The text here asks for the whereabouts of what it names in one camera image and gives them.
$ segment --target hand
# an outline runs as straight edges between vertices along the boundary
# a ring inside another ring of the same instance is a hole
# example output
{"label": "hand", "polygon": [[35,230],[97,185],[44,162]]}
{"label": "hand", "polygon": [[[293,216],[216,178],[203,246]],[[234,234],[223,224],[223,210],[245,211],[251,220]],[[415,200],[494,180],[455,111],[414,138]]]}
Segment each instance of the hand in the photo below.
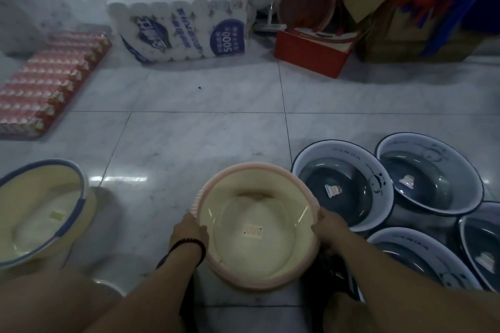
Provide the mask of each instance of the hand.
{"label": "hand", "polygon": [[337,251],[333,243],[335,235],[345,231],[350,232],[349,226],[340,215],[323,207],[317,212],[317,223],[311,226],[311,230],[321,242],[332,249],[334,253],[329,250],[331,254],[336,254]]}
{"label": "hand", "polygon": [[186,213],[182,221],[173,227],[168,249],[170,250],[173,244],[185,238],[200,240],[205,245],[205,248],[207,250],[209,249],[209,233],[207,232],[207,227],[200,227],[191,212]]}

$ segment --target person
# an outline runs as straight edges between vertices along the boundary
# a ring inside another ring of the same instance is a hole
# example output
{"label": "person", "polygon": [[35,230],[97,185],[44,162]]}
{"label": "person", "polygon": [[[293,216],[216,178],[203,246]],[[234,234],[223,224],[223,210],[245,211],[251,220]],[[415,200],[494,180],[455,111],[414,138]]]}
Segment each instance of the person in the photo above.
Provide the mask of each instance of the person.
{"label": "person", "polygon": [[[324,333],[500,331],[497,294],[446,289],[352,233],[339,215],[325,209],[311,229],[329,254],[345,260],[366,300],[357,302],[344,292],[329,295],[321,311]],[[177,333],[186,290],[208,243],[206,227],[186,214],[173,229],[161,266],[122,300],[107,297],[91,280],[74,274],[65,273],[71,279],[63,282],[62,291],[52,290],[50,298],[46,294],[45,301],[30,296],[29,287],[40,282],[39,274],[15,279],[0,287],[5,316],[0,332]],[[65,298],[69,292],[80,292],[78,301]]]}

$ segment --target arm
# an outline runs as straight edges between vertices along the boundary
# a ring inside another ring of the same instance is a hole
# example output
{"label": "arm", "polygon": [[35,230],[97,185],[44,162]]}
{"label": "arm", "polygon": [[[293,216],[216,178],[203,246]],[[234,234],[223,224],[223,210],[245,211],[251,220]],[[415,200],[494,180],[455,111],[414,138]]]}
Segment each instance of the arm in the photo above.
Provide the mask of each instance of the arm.
{"label": "arm", "polygon": [[312,230],[344,258],[383,332],[500,331],[481,306],[393,260],[351,232],[339,215],[322,208]]}
{"label": "arm", "polygon": [[[198,239],[208,247],[207,228],[200,228],[191,214],[174,227],[170,247],[183,238]],[[201,256],[199,245],[180,245],[158,270],[85,333],[175,331],[184,293]]]}

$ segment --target bracelet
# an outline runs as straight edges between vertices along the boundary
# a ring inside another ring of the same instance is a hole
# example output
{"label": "bracelet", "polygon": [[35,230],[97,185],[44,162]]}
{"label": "bracelet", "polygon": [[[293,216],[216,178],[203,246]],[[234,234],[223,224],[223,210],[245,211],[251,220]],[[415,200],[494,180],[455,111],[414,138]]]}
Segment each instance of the bracelet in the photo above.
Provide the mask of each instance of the bracelet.
{"label": "bracelet", "polygon": [[200,249],[202,249],[202,258],[200,259],[200,261],[196,265],[196,267],[198,267],[199,265],[202,264],[203,260],[205,259],[206,254],[207,254],[207,248],[205,247],[204,243],[201,242],[200,240],[197,240],[197,239],[182,239],[182,240],[179,240],[175,244],[172,245],[171,249],[168,251],[168,254],[170,254],[171,252],[173,252],[174,249],[178,248],[182,244],[188,244],[188,243],[198,244],[198,246],[200,247]]}

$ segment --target forearm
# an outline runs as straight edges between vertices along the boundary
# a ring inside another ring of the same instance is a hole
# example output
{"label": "forearm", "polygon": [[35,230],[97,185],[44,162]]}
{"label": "forearm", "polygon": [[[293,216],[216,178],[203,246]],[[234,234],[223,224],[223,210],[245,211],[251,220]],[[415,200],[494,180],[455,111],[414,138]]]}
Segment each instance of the forearm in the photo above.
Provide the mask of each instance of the forearm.
{"label": "forearm", "polygon": [[173,331],[185,290],[201,255],[197,244],[180,245],[163,266],[85,332]]}
{"label": "forearm", "polygon": [[496,322],[465,297],[448,292],[345,230],[332,243],[353,273],[379,328],[387,333],[498,331]]}

